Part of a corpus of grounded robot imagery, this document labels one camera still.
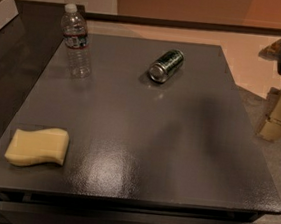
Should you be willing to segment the white box at left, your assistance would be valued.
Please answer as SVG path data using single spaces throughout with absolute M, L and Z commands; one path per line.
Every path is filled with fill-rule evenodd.
M 19 15 L 15 0 L 2 0 L 0 2 L 0 30 Z

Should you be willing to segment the clear plastic water bottle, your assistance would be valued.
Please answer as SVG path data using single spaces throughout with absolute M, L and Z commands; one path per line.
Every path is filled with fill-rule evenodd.
M 74 78 L 90 75 L 90 44 L 87 23 L 77 10 L 76 4 L 66 4 L 61 18 L 61 30 L 65 43 L 69 70 Z

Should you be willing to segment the yellow sponge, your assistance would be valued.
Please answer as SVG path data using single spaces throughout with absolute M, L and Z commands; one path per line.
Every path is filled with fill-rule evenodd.
M 37 131 L 17 129 L 6 149 L 5 158 L 14 166 L 63 165 L 69 141 L 67 132 L 59 128 Z

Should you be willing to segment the green soda can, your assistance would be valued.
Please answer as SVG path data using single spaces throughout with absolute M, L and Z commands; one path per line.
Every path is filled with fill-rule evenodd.
M 163 84 L 182 67 L 184 61 L 181 50 L 171 49 L 150 65 L 148 73 L 155 82 Z

